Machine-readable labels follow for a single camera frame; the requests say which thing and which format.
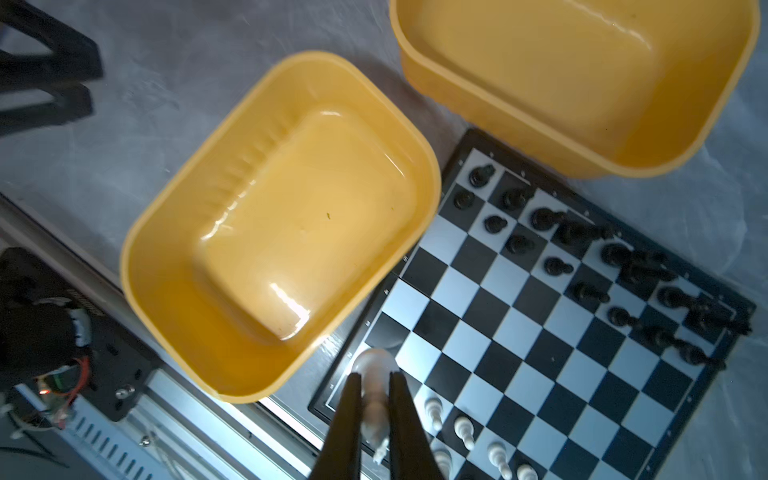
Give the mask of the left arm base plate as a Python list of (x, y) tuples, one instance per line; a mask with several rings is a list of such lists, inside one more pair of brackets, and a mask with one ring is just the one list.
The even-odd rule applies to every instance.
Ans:
[(90, 376), (84, 398), (119, 422), (145, 393), (161, 364), (157, 354), (111, 317), (91, 321)]

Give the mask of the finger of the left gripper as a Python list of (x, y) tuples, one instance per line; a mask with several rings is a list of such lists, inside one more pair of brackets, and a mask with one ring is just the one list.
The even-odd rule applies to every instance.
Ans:
[(75, 122), (94, 113), (90, 91), (84, 85), (43, 88), (52, 100), (1, 111), (1, 136)]
[(1, 23), (37, 40), (50, 50), (45, 55), (17, 55), (2, 51), (3, 90), (79, 84), (103, 77), (97, 44), (30, 3), (3, 1)]

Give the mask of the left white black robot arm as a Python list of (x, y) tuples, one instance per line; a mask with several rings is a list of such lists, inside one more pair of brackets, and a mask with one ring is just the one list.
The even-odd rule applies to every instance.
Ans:
[[(37, 90), (46, 103), (4, 109), (1, 133), (9, 136), (42, 127), (79, 121), (93, 114), (86, 82), (103, 76), (97, 44), (27, 1), (4, 1), (1, 24), (48, 48), (46, 54), (1, 53), (1, 92)], [(70, 407), (88, 382), (90, 319), (66, 297), (32, 299), (35, 282), (14, 276), (1, 280), (1, 388), (44, 376), (69, 362), (80, 370), (65, 394)]]

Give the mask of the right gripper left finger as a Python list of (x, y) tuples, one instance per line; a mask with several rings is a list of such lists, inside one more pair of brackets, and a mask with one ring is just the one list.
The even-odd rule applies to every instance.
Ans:
[(360, 478), (361, 423), (361, 375), (351, 373), (309, 480)]

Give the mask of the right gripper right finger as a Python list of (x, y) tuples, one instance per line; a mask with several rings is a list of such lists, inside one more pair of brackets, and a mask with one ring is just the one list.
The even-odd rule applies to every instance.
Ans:
[(390, 374), (388, 398), (390, 478), (443, 480), (400, 371)]

